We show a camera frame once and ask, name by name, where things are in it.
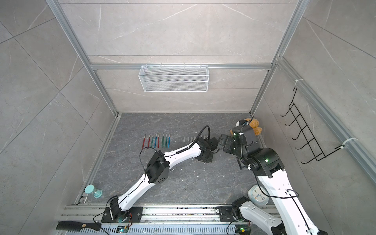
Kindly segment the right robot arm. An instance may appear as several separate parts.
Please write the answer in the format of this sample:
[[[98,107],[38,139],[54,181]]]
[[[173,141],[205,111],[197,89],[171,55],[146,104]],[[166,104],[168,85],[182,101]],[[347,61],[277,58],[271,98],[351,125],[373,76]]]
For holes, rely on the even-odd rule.
[[[221,135],[219,145],[252,171],[261,193],[273,200],[280,217],[273,217],[250,199],[241,197],[232,203],[234,218],[248,220],[268,235],[325,235],[305,212],[277,152],[258,145],[251,121],[250,118],[238,121],[230,136]]]

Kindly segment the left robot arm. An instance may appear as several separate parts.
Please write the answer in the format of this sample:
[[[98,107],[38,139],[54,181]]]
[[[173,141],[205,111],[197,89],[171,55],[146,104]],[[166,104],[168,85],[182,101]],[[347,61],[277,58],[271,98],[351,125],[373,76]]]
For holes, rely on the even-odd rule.
[[[113,196],[108,200],[103,218],[116,223],[130,219],[130,209],[135,202],[150,188],[163,183],[168,178],[170,169],[177,164],[192,158],[210,163],[214,150],[218,147],[218,140],[211,138],[210,133],[210,127],[206,125],[200,130],[196,138],[185,147],[165,153],[154,150],[153,156],[147,166],[143,168],[144,173],[137,183],[124,194]]]

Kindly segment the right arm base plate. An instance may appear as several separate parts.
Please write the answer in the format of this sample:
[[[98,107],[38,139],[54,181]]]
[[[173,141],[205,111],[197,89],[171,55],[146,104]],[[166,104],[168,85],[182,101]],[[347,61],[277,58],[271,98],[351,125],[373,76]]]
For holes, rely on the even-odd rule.
[[[219,215],[221,222],[231,221],[254,221],[257,214],[247,207],[239,206],[218,206],[215,208],[215,212]]]

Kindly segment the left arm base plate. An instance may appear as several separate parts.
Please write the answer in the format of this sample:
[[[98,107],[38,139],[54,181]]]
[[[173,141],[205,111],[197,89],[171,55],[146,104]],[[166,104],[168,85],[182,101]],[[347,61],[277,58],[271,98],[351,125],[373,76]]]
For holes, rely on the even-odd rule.
[[[141,217],[143,215],[143,207],[132,207],[127,214],[125,212],[121,212],[119,218],[112,219],[110,208],[106,207],[103,217],[101,219],[102,223],[127,223],[130,220],[135,223],[139,223],[141,221]]]

